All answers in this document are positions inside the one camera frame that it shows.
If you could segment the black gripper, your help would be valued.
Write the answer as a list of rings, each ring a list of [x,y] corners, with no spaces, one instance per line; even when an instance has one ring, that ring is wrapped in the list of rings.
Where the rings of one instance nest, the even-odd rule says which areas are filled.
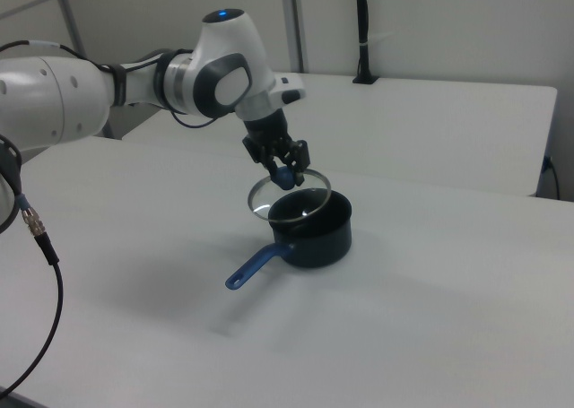
[[[242,143],[254,163],[261,164],[271,178],[277,174],[274,156],[281,156],[282,187],[298,187],[304,182],[304,172],[310,164],[306,141],[290,141],[288,124],[282,109],[267,117],[244,121],[247,135]]]

